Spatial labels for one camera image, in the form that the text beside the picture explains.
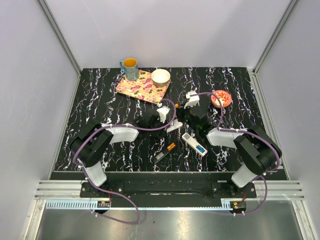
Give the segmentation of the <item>white remote dark batteries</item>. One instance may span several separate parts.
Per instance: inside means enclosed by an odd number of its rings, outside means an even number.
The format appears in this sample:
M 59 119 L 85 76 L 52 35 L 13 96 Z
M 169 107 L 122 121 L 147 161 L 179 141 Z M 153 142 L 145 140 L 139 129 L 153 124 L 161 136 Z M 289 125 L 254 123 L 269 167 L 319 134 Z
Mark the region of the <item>white remote dark batteries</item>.
M 181 128 L 183 126 L 183 123 L 180 122 L 178 119 L 175 119 L 171 124 L 170 126 L 166 129 L 166 132 L 167 133 L 170 133 L 174 130 L 177 130 L 179 128 Z

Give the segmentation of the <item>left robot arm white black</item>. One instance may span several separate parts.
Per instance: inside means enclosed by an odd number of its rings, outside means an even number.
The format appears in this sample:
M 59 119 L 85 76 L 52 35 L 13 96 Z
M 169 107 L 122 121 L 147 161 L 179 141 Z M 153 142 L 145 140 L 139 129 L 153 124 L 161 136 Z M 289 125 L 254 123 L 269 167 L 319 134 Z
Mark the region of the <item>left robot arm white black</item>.
M 169 109 L 159 108 L 148 110 L 132 123 L 126 123 L 124 127 L 107 125 L 90 120 L 86 126 L 71 140 L 69 149 L 72 154 L 77 155 L 77 162 L 84 167 L 87 177 L 93 182 L 91 192 L 98 198 L 102 198 L 108 193 L 108 185 L 105 183 L 107 176 L 102 168 L 101 160 L 107 147 L 114 143 L 134 142 L 147 136 L 160 136 L 166 130 L 162 126 L 166 125 Z M 99 131 L 86 145 L 83 143 L 98 129 L 108 126 L 109 128 Z

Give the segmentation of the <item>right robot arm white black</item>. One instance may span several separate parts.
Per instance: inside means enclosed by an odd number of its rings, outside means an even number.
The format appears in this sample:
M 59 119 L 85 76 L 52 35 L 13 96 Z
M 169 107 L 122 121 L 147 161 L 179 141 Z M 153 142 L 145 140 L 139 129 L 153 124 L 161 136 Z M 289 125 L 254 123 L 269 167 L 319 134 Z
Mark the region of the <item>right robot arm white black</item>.
M 194 131 L 195 141 L 201 145 L 195 149 L 200 153 L 204 153 L 208 145 L 238 151 L 243 164 L 231 176 L 232 182 L 227 186 L 227 192 L 231 197 L 239 198 L 245 193 L 245 186 L 249 182 L 279 167 L 282 152 L 260 126 L 252 125 L 243 129 L 214 127 L 207 113 L 200 107 L 184 107 L 178 104 L 175 107 L 177 119 L 187 123 Z

